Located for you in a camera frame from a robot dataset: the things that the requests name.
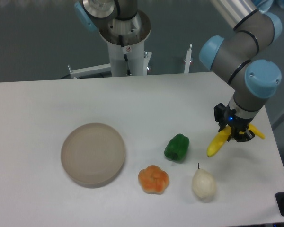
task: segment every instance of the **round beige plate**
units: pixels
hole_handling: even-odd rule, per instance
[[[125,145],[112,127],[91,123],[65,140],[61,161],[67,174],[85,187],[101,187],[114,179],[125,159]]]

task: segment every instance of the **plastic toy food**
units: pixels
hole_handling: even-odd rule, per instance
[[[255,135],[259,136],[261,139],[265,139],[265,135],[261,133],[255,126],[252,124],[249,124],[248,129],[250,129]],[[218,151],[220,148],[224,145],[224,143],[227,141],[228,137],[231,134],[231,127],[226,126],[225,129],[221,130],[212,140],[212,142],[209,144],[207,148],[207,156],[212,157]]]
[[[174,161],[181,161],[188,150],[189,138],[183,134],[178,134],[168,143],[164,154],[167,158]]]
[[[157,166],[149,166],[141,170],[138,179],[147,193],[161,194],[169,184],[168,174]]]
[[[199,168],[193,177],[192,189],[201,199],[212,197],[217,191],[216,180],[209,172]]]

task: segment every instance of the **pear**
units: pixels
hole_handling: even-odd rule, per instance
[[[198,168],[193,177],[192,190],[200,199],[213,197],[217,191],[216,180],[209,172]]]

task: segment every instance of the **green bell pepper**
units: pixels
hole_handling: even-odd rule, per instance
[[[164,154],[167,158],[174,161],[181,161],[188,150],[189,138],[183,134],[178,134],[168,143]]]

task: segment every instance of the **yellow banana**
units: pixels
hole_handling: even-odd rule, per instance
[[[207,148],[207,156],[212,157],[216,153],[218,153],[218,151],[224,145],[230,134],[231,134],[230,126],[226,126],[225,129],[219,131],[219,133],[214,137],[214,139]]]
[[[251,130],[256,136],[259,136],[261,139],[265,139],[265,135],[259,131],[254,125],[249,124],[248,129]]]
[[[249,124],[248,129],[251,130],[255,135],[259,136],[261,139],[265,139],[265,135],[261,133],[254,125]],[[207,148],[207,156],[212,157],[220,148],[224,145],[226,140],[231,134],[231,127],[226,126],[225,129],[221,130],[212,140]]]

